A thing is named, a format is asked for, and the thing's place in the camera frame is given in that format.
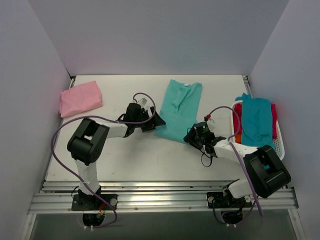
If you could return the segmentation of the mint green t-shirt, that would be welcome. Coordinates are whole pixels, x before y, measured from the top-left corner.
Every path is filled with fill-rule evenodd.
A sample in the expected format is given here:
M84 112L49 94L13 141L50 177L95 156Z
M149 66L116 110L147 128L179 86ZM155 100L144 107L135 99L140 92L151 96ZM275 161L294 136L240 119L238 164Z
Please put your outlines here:
M197 123L197 114L203 86L170 80L159 116L165 125L156 128L154 135L159 138L184 143L187 130Z

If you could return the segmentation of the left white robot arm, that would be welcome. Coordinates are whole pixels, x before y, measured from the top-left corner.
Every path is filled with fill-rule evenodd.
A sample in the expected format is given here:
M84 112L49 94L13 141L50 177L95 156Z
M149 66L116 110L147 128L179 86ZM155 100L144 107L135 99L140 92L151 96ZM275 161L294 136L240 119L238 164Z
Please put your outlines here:
M166 122L158 115L155 108L144 108L142 103L130 103L116 123L96 122L84 118L67 144L67 150L75 160L78 175L82 178L78 196L90 210L95 210L101 203L101 186L97 177L97 160L104 148L106 139L127 138L136 128L142 132L155 130Z

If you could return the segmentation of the teal blue t-shirt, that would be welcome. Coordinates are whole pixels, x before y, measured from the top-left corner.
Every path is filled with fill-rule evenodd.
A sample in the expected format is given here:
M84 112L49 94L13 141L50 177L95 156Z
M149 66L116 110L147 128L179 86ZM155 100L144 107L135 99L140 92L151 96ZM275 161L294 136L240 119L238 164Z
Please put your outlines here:
M270 101L265 98L253 98L245 93L235 100L242 100L241 144L251 147L269 145L275 149Z

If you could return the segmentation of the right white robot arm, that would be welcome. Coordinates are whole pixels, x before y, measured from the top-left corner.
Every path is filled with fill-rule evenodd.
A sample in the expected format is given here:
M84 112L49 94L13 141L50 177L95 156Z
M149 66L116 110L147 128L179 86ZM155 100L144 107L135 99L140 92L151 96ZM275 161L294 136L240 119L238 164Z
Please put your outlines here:
M245 178L238 179L222 193L223 203L234 206L240 198L256 194L268 198L291 182L291 175L276 151L269 145L262 147L233 143L223 136L215 136L203 121L194 124L183 140L213 158L224 158L240 164Z

